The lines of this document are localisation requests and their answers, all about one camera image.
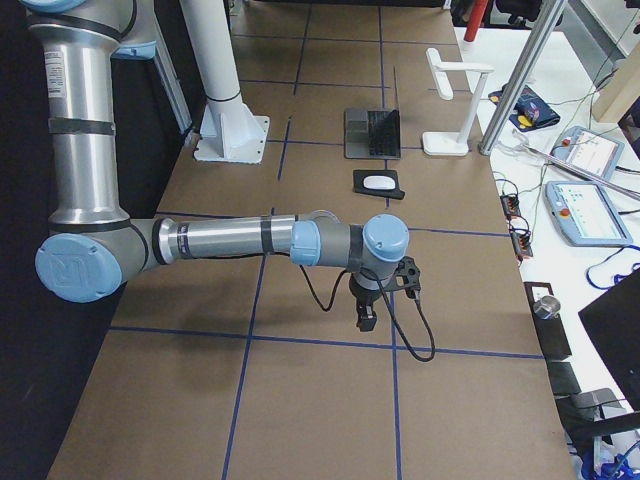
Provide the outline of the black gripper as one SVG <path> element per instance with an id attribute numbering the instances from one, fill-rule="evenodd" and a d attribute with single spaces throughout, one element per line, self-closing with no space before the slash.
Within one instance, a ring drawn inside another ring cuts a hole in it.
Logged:
<path id="1" fill-rule="evenodd" d="M 352 273 L 349 278 L 349 291 L 356 300 L 357 328 L 373 331 L 377 323 L 373 305 L 381 297 L 377 282 L 359 273 Z"/>

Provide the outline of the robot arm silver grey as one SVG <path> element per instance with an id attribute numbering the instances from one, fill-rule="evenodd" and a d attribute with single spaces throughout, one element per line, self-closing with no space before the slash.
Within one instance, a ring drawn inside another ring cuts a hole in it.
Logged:
<path id="1" fill-rule="evenodd" d="M 119 203 L 111 62 L 166 58 L 150 1 L 29 1 L 29 30 L 44 50 L 58 206 L 35 267 L 42 284 L 78 303 L 111 295 L 160 265 L 190 259 L 281 255 L 349 277 L 357 325 L 374 328 L 374 303 L 417 298 L 409 231 L 392 215 L 363 225 L 332 213 L 177 222 L 133 219 Z"/>

